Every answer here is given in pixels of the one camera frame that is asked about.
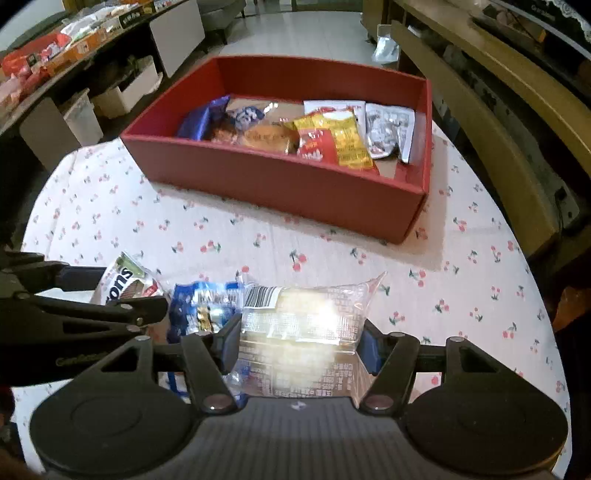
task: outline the blue wrapper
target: blue wrapper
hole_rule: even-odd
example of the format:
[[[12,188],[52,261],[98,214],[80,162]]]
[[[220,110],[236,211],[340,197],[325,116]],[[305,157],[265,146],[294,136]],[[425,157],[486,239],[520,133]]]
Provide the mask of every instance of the blue wrapper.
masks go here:
[[[265,114],[254,105],[238,108],[228,112],[228,115],[234,128],[242,132],[254,127],[265,118]]]
[[[218,332],[242,311],[243,293],[243,284],[239,282],[176,285],[168,315],[168,342],[179,343],[182,336],[191,333]]]
[[[177,131],[177,137],[189,140],[207,140],[212,129],[224,119],[230,96],[211,100],[189,112]]]

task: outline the gray sofa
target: gray sofa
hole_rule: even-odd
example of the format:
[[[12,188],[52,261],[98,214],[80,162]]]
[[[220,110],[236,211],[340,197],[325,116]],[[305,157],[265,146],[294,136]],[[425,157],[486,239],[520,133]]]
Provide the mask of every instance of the gray sofa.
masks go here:
[[[246,0],[197,0],[197,4],[205,32],[216,32],[227,45],[226,28],[240,12],[244,18]]]

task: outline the yellow chip bag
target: yellow chip bag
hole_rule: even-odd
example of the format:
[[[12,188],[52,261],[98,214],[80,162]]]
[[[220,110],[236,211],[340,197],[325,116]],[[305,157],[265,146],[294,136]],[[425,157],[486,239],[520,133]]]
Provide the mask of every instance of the yellow chip bag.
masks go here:
[[[374,161],[368,154],[357,130],[355,114],[351,110],[315,112],[297,118],[287,124],[297,131],[327,129],[333,136],[339,165],[349,168],[373,168]]]

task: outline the open box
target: open box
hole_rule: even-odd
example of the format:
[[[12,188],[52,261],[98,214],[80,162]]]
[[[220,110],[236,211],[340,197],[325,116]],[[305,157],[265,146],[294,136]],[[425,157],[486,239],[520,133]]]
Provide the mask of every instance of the open box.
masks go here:
[[[222,95],[301,102],[365,100],[415,110],[408,165],[389,179],[295,155],[175,138],[192,109]],[[375,67],[299,57],[213,57],[121,135],[151,181],[232,197],[400,243],[429,192],[431,84]]]

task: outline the tablecloth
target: tablecloth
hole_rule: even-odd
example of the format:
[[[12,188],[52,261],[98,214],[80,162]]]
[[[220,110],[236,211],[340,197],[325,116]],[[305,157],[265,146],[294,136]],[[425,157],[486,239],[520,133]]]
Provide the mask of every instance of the tablecloth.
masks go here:
[[[369,312],[383,332],[400,330],[433,345],[452,335],[468,338],[554,399],[570,431],[563,367],[519,244],[435,124],[433,134],[431,193],[402,245],[152,184],[117,139],[62,160],[35,203],[22,250],[74,265],[108,265],[124,250],[169,287],[228,281],[237,271],[268,286],[351,284],[387,271]],[[440,378],[420,375],[415,388],[425,391]],[[17,390],[21,435],[32,406],[55,388]],[[557,476],[564,475],[570,455],[569,434]],[[31,463],[33,457],[28,455]]]

